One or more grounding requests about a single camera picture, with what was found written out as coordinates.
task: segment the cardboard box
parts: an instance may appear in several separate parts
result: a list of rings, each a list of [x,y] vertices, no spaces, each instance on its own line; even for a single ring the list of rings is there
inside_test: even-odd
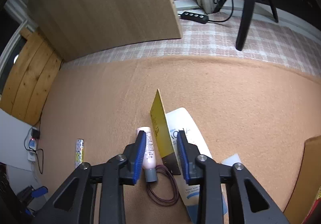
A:
[[[320,219],[321,212],[315,205],[316,196],[321,185],[321,136],[305,141],[302,166],[292,196],[285,208],[284,214],[291,224],[301,224],[314,209]]]

